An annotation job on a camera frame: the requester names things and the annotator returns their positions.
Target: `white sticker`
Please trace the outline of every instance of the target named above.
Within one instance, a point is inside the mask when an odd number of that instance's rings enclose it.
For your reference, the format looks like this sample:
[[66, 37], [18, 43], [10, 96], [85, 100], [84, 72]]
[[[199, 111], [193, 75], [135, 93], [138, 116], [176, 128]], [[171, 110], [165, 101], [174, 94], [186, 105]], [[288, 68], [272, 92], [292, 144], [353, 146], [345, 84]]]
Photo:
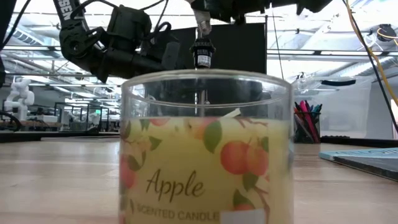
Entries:
[[264, 224], [266, 212], [262, 209], [238, 212], [221, 212], [220, 224]]
[[209, 56], [206, 55], [199, 55], [198, 56], [198, 65], [209, 66], [211, 65], [211, 59]]

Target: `candle label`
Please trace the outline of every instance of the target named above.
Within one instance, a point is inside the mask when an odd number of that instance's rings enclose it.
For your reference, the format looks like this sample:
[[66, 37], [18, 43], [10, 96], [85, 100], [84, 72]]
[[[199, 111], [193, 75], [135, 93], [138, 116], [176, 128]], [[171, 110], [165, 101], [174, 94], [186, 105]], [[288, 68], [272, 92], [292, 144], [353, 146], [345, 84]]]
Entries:
[[120, 223], [293, 223], [287, 122], [132, 119], [121, 130]]

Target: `book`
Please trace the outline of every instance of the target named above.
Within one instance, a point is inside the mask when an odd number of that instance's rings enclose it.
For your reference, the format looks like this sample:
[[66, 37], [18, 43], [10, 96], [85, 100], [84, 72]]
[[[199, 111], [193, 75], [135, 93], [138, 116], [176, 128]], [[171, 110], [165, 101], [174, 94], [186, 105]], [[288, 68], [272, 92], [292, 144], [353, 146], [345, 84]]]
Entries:
[[398, 181], [398, 148], [325, 151], [319, 157]]

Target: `pen holder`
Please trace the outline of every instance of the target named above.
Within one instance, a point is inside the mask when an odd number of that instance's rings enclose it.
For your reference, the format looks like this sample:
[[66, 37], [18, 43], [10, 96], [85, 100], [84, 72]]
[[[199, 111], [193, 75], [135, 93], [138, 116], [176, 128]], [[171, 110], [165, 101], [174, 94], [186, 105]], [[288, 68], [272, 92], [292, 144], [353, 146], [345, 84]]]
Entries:
[[320, 115], [317, 112], [294, 113], [294, 143], [320, 144]]

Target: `table surface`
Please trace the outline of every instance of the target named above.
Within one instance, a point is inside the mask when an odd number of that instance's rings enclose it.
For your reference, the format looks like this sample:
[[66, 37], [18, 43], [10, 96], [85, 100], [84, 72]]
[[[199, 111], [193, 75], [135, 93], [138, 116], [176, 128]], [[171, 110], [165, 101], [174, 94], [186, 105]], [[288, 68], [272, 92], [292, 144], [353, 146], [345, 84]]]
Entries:
[[[398, 183], [296, 145], [295, 224], [396, 224]], [[117, 223], [118, 142], [0, 144], [0, 223]]]

